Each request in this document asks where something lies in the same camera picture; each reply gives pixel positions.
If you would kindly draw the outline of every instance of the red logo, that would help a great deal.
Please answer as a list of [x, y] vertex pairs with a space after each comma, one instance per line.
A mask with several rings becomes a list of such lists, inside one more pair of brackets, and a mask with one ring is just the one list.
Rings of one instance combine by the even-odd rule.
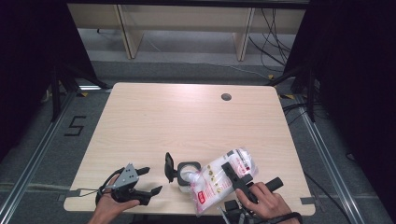
[[198, 192], [198, 200], [199, 200], [200, 204], [205, 203], [205, 195], [202, 191]]

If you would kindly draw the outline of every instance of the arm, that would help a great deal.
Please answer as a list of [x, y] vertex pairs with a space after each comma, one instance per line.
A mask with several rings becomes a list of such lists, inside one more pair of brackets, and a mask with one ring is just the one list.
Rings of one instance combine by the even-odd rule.
[[[112, 185], [119, 175], [115, 175], [108, 183]], [[140, 202], [138, 200], [131, 200], [126, 203], [117, 203], [111, 197], [111, 189], [107, 189], [104, 195], [96, 205], [96, 209], [93, 212], [93, 216], [89, 221], [89, 224], [107, 224], [110, 223], [114, 218], [121, 214], [124, 210], [138, 206]]]
[[[250, 187], [250, 191], [257, 197], [259, 203], [251, 202], [244, 192], [240, 189], [235, 191], [241, 204], [246, 209], [253, 211], [259, 217], [263, 219], [270, 219], [273, 217], [284, 216], [291, 213], [291, 209], [285, 203], [282, 196], [277, 193], [272, 193], [264, 183], [256, 183]], [[281, 222], [282, 224], [299, 224], [297, 218], [292, 218]]]

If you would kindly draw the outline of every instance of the black strap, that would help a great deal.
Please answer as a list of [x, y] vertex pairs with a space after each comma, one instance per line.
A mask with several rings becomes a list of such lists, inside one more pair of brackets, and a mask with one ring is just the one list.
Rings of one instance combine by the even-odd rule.
[[96, 193], [96, 198], [95, 198], [95, 204], [99, 203], [100, 198], [103, 195], [103, 190], [105, 189], [108, 181], [110, 181], [111, 178], [113, 178], [114, 175], [118, 175], [120, 173], [122, 173], [122, 171], [125, 169], [125, 167], [120, 168], [119, 170], [115, 171], [111, 176], [108, 177], [108, 179], [105, 181], [105, 183], [99, 187], [98, 192]]
[[297, 212], [292, 212], [292, 213], [286, 214], [286, 215], [281, 216], [281, 217], [273, 217], [273, 218], [271, 218], [269, 220], [266, 220], [264, 222], [264, 224], [276, 224], [276, 223], [279, 223], [279, 222], [282, 222], [282, 221], [286, 221], [288, 219], [295, 218], [295, 217], [297, 217], [298, 221], [301, 224], [303, 224], [303, 218], [301, 217], [301, 214], [297, 213]]

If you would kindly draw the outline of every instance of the background table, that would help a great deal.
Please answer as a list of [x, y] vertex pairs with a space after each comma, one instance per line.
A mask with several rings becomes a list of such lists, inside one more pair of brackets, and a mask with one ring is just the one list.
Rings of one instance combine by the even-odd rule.
[[[223, 100], [223, 93], [232, 99]], [[190, 195], [182, 193], [177, 182], [168, 183], [164, 175], [165, 153], [171, 153], [175, 166], [183, 161], [206, 165], [238, 147], [245, 147], [259, 167], [255, 182], [279, 176], [284, 187], [276, 192], [291, 209], [305, 216], [315, 213], [313, 204], [301, 203], [301, 198], [311, 195], [272, 87], [116, 84], [71, 190], [96, 189], [115, 170], [131, 162], [136, 169], [150, 167], [136, 189], [163, 189], [148, 206], [127, 212], [193, 215]], [[67, 198], [64, 208], [93, 211], [94, 196]], [[213, 207], [206, 214], [219, 215], [219, 211]]]

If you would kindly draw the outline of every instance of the product package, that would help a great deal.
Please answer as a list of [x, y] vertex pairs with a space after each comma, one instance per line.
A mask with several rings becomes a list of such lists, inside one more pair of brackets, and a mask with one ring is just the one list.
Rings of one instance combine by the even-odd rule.
[[239, 178], [255, 176], [259, 172], [248, 151], [238, 148], [203, 166], [200, 171], [185, 174], [191, 184], [190, 194], [197, 216], [233, 192], [233, 183], [221, 168], [226, 162], [231, 164]]

